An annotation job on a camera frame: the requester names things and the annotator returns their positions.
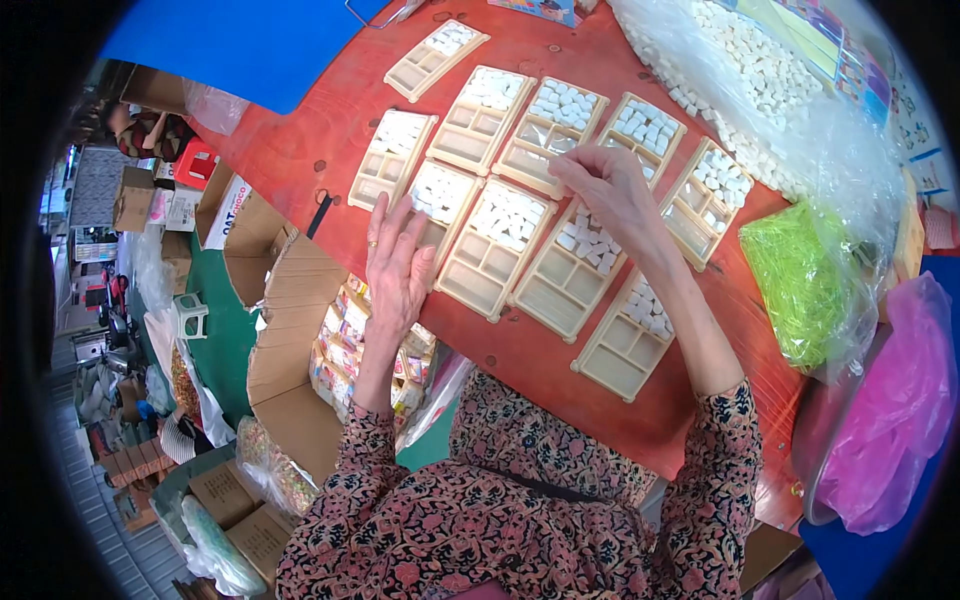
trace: pink plastic bag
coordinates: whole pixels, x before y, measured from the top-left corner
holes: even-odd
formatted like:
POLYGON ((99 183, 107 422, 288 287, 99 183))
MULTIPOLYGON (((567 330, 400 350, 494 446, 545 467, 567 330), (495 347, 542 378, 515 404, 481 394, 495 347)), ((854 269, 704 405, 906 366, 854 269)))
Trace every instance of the pink plastic bag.
POLYGON ((847 531, 896 525, 949 431, 957 394, 950 296, 930 273, 887 294, 894 333, 867 373, 827 458, 817 499, 847 531))

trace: red wooden table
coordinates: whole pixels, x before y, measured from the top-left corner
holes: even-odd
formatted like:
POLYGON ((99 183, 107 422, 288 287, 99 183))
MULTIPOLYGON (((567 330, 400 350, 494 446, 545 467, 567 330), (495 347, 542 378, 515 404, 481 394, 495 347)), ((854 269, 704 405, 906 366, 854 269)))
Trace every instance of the red wooden table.
MULTIPOLYGON (((374 22, 382 22, 398 6, 399 0, 393 2, 374 22)), ((607 5, 601 5, 576 30, 570 30, 544 19, 466 0, 433 0, 407 21, 383 30, 364 29, 289 115, 250 106, 229 137, 195 126, 237 173, 301 230, 311 223, 324 192, 338 198, 324 216, 314 241, 351 271, 363 274, 370 213, 347 206, 346 196, 379 117, 388 108, 443 117, 477 64, 534 77, 550 75, 606 95, 612 103, 601 125, 625 91, 634 92, 684 123, 688 132, 654 191, 657 202, 706 134, 704 122, 688 118, 640 63, 607 5), (383 83, 384 73, 433 31, 438 21, 451 16, 492 39, 410 105, 383 83)), ((747 205, 740 209, 734 228, 786 206, 780 194, 758 184, 747 205)), ((570 361, 580 353, 629 272, 628 264, 574 345, 565 344, 517 309, 499 323, 490 324, 439 292, 427 298, 420 322, 561 419, 644 466, 672 476, 683 462, 684 436, 693 409, 680 346, 671 346, 633 404, 624 403, 569 369, 570 361)), ((789 529, 802 512, 800 499, 790 492, 796 478, 789 466, 789 452, 804 378, 780 355, 735 231, 722 241, 706 271, 694 276, 754 385, 766 465, 759 484, 757 517, 789 529)))

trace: plastic tray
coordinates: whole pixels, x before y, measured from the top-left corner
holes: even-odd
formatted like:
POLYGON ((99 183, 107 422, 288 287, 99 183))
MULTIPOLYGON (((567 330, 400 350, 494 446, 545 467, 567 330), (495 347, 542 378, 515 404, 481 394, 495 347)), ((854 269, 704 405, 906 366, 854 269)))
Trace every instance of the plastic tray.
POLYGON ((640 269, 634 267, 587 345, 570 363, 572 371, 596 381, 624 402, 634 401, 676 337, 670 334, 664 341, 621 310, 638 281, 640 269))
MULTIPOLYGON (((464 222, 464 217, 467 215, 467 212, 470 208, 470 205, 473 203, 473 199, 476 197, 477 191, 484 186, 486 180, 482 177, 477 177, 471 173, 465 173, 460 169, 455 169, 451 166, 447 166, 441 162, 428 158, 420 166, 417 174, 414 176, 413 181, 410 183, 410 189, 413 190, 417 187, 417 180, 420 178, 420 173, 423 172, 426 165, 431 165, 438 169, 443 169, 451 177, 455 178, 464 178, 470 181, 470 189, 467 192, 466 196, 463 198, 463 203, 460 204, 460 209, 457 211, 456 216, 453 218, 453 221, 448 225, 443 221, 438 221, 434 218, 428 218, 426 225, 423 227, 423 233, 420 234, 420 239, 417 241, 417 248, 421 246, 426 246, 428 244, 433 244, 437 247, 437 254, 433 259, 433 268, 430 270, 429 283, 427 284, 427 292, 433 290, 434 283, 437 277, 437 271, 440 270, 440 266, 444 263, 444 258, 446 257, 447 251, 450 249, 450 244, 453 243, 453 238, 457 234, 457 231, 460 230, 460 225, 464 222)), ((391 207, 398 199, 391 200, 391 207)))
POLYGON ((397 64, 392 66, 383 76, 383 82, 400 92, 400 95, 409 100, 410 104, 414 104, 420 99, 423 92, 435 84, 440 77, 488 39, 490 39, 490 36, 487 34, 482 34, 456 19, 448 19, 429 36, 425 37, 422 42, 414 46, 413 50, 408 52, 397 64), (448 57, 426 45, 426 40, 436 35, 450 22, 471 30, 473 37, 461 46, 457 52, 448 57))
POLYGON ((507 294, 513 289, 527 260, 547 224, 557 212, 557 205, 530 192, 510 185, 497 176, 490 176, 480 199, 467 216, 467 225, 460 231, 450 256, 437 277, 434 289, 450 295, 467 307, 480 313, 487 321, 500 320, 500 310, 507 294), (543 214, 534 228, 523 252, 514 252, 486 235, 481 235, 470 224, 473 216, 485 201, 488 191, 494 186, 507 187, 544 206, 543 214))
POLYGON ((655 106, 652 102, 644 100, 643 98, 640 98, 636 94, 633 94, 629 91, 624 93, 623 98, 620 100, 620 104, 617 105, 616 110, 613 111, 613 115, 610 117, 610 120, 607 121, 607 125, 604 126, 603 130, 600 131, 600 135, 597 136, 596 143, 598 146, 622 146, 636 153, 637 158, 639 158, 640 162, 642 162, 644 166, 649 166, 654 170, 654 176, 647 181, 647 183, 650 185, 650 189, 653 190, 655 187, 657 187, 657 183, 660 182, 663 172, 666 171, 666 165, 670 162, 670 158, 673 157, 673 153, 677 151, 677 146, 680 145, 680 140, 686 133, 686 125, 681 123, 679 119, 673 119, 673 117, 670 117, 674 121, 677 121, 680 126, 667 143, 666 152, 663 153, 663 156, 657 156, 648 149, 644 148, 642 145, 636 143, 636 140, 629 135, 624 135, 623 133, 615 132, 613 130, 613 125, 616 123, 617 116, 623 112, 623 109, 631 100, 636 100, 637 102, 655 106))
MULTIPOLYGON (((390 113, 403 112, 402 110, 387 110, 380 119, 380 125, 377 131, 384 127, 384 123, 389 124, 390 113)), ((404 112, 423 118, 423 127, 417 142, 409 155, 395 154, 390 151, 381 151, 374 148, 367 148, 360 162, 360 168, 353 179, 353 185, 347 195, 347 204, 350 206, 359 206, 365 210, 373 210, 376 205, 376 197, 380 192, 387 192, 391 201, 396 199, 397 191, 403 191, 406 188, 410 174, 414 170, 414 164, 417 162, 417 156, 426 144, 426 138, 430 136, 433 126, 440 120, 435 114, 416 114, 415 112, 404 112)))
POLYGON ((543 192, 554 200, 560 200, 564 197, 564 188, 557 183, 556 178, 546 172, 546 168, 551 157, 558 156, 565 152, 565 150, 554 152, 547 150, 546 146, 552 145, 555 137, 572 139, 575 142, 575 146, 586 143, 596 128, 597 123, 600 121, 600 117, 603 116, 604 109, 610 103, 610 98, 552 77, 543 78, 543 81, 540 82, 540 87, 538 87, 534 93, 534 98, 539 97, 540 90, 545 86, 545 82, 547 81, 554 81, 558 84, 565 84, 567 87, 573 87, 585 96, 587 94, 593 94, 597 97, 596 105, 593 107, 587 126, 582 132, 577 132, 576 130, 555 123, 550 119, 525 112, 520 117, 520 122, 514 130, 514 134, 507 140, 507 145, 504 147, 503 153, 493 165, 492 169, 497 175, 509 177, 512 180, 519 181, 524 185, 543 192), (537 143, 536 141, 528 141, 529 138, 524 138, 525 133, 532 129, 539 129, 543 132, 541 136, 543 139, 542 142, 537 143))
MULTIPOLYGON (((473 81, 479 69, 523 77, 519 73, 503 69, 478 66, 473 69, 473 73, 467 79, 468 84, 473 81)), ((514 124, 530 90, 537 83, 537 79, 533 77, 523 79, 519 92, 507 110, 496 110, 462 100, 464 91, 461 89, 457 99, 453 101, 453 106, 450 107, 450 112, 437 128, 437 134, 426 149, 426 155, 457 165, 477 175, 486 176, 490 172, 490 165, 493 163, 496 151, 503 143, 503 138, 514 124)))
MULTIPOLYGON (((714 149, 726 154, 710 138, 701 139, 697 151, 693 153, 693 157, 686 164, 680 177, 660 203, 660 215, 666 223, 666 228, 673 234, 677 246, 698 273, 702 273, 707 267, 713 251, 716 250, 724 235, 731 230, 733 218, 740 210, 738 207, 729 208, 717 200, 705 185, 693 177, 693 170, 703 160, 704 155, 714 149), (726 228, 722 233, 715 231, 704 220, 707 212, 712 212, 717 221, 724 223, 726 228)), ((750 181, 753 189, 754 178, 750 177, 750 174, 739 164, 736 166, 750 181)))
POLYGON ((627 253, 621 251, 610 273, 602 275, 585 258, 578 258, 557 243, 564 225, 576 218, 578 205, 570 202, 530 269, 507 298, 508 304, 546 325, 568 344, 577 341, 577 333, 627 261, 627 253))

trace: seated person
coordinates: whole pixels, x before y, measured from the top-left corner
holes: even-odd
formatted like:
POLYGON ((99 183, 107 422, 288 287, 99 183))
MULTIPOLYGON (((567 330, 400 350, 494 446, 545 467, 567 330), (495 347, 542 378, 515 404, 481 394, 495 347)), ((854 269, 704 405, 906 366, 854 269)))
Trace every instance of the seated person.
POLYGON ((107 137, 116 140, 120 152, 134 158, 161 158, 176 162, 196 133, 183 117, 149 110, 130 114, 130 105, 110 101, 100 111, 107 137))

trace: patterned sleeve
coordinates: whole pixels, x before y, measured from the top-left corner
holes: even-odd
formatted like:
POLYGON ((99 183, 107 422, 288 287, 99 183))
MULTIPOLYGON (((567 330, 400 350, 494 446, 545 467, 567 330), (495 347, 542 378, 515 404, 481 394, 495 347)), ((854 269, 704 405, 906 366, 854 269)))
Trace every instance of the patterned sleeve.
POLYGON ((310 580, 332 573, 348 552, 350 536, 370 518, 377 501, 410 470, 396 464, 394 416, 351 406, 340 441, 337 470, 326 478, 280 558, 277 598, 300 598, 310 580))
POLYGON ((739 596, 761 468, 750 382, 698 397, 684 467, 663 498, 650 582, 656 597, 739 596))

